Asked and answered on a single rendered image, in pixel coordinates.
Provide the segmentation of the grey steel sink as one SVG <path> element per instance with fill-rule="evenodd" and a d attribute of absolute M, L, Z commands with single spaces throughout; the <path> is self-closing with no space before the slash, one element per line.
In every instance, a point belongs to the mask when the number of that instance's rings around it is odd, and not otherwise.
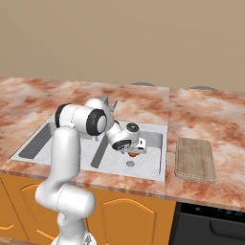
<path fill-rule="evenodd" d="M 139 123 L 140 137 L 146 140 L 146 153 L 130 157 L 114 150 L 104 133 L 98 138 L 80 136 L 80 168 L 103 173 L 165 181 L 167 126 Z M 12 160 L 49 166 L 56 130 L 54 116 L 45 121 L 11 156 Z"/>

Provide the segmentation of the wooden cutting board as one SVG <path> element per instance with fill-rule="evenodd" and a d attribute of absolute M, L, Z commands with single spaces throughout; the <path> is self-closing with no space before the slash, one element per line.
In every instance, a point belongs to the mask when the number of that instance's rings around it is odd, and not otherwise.
<path fill-rule="evenodd" d="M 174 173 L 191 181 L 215 183 L 216 173 L 209 141 L 179 138 L 176 141 Z"/>

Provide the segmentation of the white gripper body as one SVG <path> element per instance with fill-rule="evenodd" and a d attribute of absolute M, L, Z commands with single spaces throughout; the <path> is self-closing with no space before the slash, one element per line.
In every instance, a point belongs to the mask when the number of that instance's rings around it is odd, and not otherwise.
<path fill-rule="evenodd" d="M 138 153 L 139 154 L 145 154 L 146 153 L 146 148 L 141 147 L 141 146 L 136 146 L 136 147 L 128 147 L 123 150 L 123 152 L 127 153 L 132 152 L 132 153 Z"/>

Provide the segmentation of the black dishwasher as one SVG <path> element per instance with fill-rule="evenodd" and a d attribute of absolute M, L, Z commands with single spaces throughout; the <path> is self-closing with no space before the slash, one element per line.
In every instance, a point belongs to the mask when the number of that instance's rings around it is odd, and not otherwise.
<path fill-rule="evenodd" d="M 177 202 L 168 245 L 245 245 L 245 212 Z"/>

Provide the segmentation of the orange cupboard door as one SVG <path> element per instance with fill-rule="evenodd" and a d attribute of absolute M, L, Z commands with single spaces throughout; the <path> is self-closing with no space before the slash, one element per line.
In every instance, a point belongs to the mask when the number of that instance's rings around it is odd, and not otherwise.
<path fill-rule="evenodd" d="M 176 203 L 105 189 L 89 189 L 96 207 L 87 218 L 98 245 L 168 245 Z"/>
<path fill-rule="evenodd" d="M 28 238 L 16 214 L 10 197 L 0 179 L 0 235 L 27 241 Z"/>
<path fill-rule="evenodd" d="M 1 179 L 30 242 L 50 245 L 58 235 L 57 213 L 35 201 L 41 180 L 2 174 Z"/>

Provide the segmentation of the grey sink faucet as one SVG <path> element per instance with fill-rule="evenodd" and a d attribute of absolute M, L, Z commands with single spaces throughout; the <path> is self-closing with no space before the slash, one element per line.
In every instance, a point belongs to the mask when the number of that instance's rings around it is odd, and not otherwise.
<path fill-rule="evenodd" d="M 97 109 L 101 109 L 105 113 L 107 118 L 107 125 L 105 127 L 104 133 L 107 137 L 111 137 L 115 133 L 115 119 L 113 116 L 113 111 L 108 105 L 108 98 L 106 96 L 102 96 L 100 99 L 95 99 L 93 104 Z"/>

